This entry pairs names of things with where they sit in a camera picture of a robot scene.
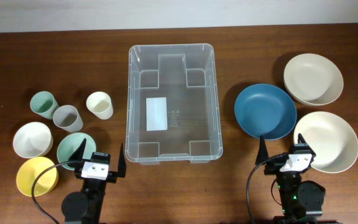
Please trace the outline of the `beige bowl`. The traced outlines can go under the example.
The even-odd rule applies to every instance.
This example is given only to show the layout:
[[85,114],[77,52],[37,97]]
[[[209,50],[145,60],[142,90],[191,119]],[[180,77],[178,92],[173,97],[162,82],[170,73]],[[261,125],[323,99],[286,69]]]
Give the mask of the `beige bowl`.
[[318,54],[300,54],[285,66],[283,81],[287,92],[296,101],[322,106],[336,101],[344,88],[340,69]]
[[299,134],[315,152],[311,166],[320,172],[344,172],[357,160],[357,135],[350,124],[336,114],[316,111],[305,115],[295,126],[293,142],[298,142]]

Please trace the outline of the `green cup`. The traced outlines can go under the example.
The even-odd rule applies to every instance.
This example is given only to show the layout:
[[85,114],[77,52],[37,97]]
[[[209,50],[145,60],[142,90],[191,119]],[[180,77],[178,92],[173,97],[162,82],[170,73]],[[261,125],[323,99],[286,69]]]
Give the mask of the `green cup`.
[[40,91],[32,97],[30,108],[34,113],[46,119],[53,119],[53,115],[59,108],[59,104],[50,92]]

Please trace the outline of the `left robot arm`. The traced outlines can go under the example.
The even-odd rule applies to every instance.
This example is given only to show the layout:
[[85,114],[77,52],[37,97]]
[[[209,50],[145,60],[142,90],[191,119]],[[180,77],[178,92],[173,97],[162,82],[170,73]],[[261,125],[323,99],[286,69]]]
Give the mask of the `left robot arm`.
[[61,210],[65,223],[98,223],[106,185],[126,176],[124,146],[120,148],[117,171],[109,170],[111,156],[107,153],[93,152],[90,159],[84,159],[85,146],[86,139],[68,159],[68,165],[74,168],[75,177],[83,180],[83,185],[79,192],[63,199]]

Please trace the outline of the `mint green small bowl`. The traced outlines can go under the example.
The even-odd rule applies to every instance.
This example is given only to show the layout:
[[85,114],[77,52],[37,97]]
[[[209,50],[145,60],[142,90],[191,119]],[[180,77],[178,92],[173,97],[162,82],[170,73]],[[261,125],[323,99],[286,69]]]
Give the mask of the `mint green small bowl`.
[[65,137],[58,146],[57,159],[59,162],[66,162],[69,157],[77,150],[83,140],[86,139],[84,159],[90,159],[97,147],[94,139],[86,133],[73,133]]

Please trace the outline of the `cream cup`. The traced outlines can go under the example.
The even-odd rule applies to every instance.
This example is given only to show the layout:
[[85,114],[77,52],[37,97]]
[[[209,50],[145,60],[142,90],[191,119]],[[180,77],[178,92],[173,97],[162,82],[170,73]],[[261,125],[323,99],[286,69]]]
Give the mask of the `cream cup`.
[[86,100],[86,107],[99,119],[109,119],[114,113],[111,98],[103,91],[90,94]]

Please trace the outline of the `grey cup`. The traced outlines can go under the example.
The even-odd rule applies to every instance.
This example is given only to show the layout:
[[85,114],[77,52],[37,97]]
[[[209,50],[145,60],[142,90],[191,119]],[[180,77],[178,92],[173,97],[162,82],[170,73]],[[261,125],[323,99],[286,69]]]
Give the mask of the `grey cup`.
[[77,133],[83,127],[83,120],[78,110],[72,105],[63,105],[53,114],[54,124],[69,133]]

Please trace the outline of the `yellow small bowl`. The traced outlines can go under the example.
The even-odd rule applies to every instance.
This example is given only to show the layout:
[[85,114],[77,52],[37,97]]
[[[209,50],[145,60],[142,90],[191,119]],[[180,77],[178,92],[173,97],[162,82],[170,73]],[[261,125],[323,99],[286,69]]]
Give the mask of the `yellow small bowl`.
[[[42,171],[53,165],[53,161],[47,157],[35,157],[23,163],[16,176],[16,185],[19,191],[30,197],[34,180]],[[58,171],[57,168],[53,168],[37,181],[34,195],[38,197],[50,192],[57,185],[57,182]]]

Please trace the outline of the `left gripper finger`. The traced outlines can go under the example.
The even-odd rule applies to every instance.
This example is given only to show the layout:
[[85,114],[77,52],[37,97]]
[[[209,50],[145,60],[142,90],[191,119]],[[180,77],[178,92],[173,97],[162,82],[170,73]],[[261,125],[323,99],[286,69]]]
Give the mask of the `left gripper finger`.
[[117,177],[124,178],[126,176],[126,160],[124,156],[124,145],[121,144],[119,153],[119,162],[117,167]]
[[83,158],[83,154],[85,151],[87,139],[84,138],[80,144],[80,146],[73,152],[73,154],[69,157],[69,161],[80,161]]

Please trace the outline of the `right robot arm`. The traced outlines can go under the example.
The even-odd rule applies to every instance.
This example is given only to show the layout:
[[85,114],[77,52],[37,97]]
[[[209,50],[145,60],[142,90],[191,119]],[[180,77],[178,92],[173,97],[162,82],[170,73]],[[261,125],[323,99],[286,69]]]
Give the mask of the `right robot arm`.
[[316,182],[303,181],[301,174],[311,168],[316,153],[301,134],[288,152],[269,157],[265,139],[260,137],[257,167],[264,166],[265,175],[274,175],[280,194],[283,215],[273,218],[274,223],[316,223],[323,214],[326,190]]

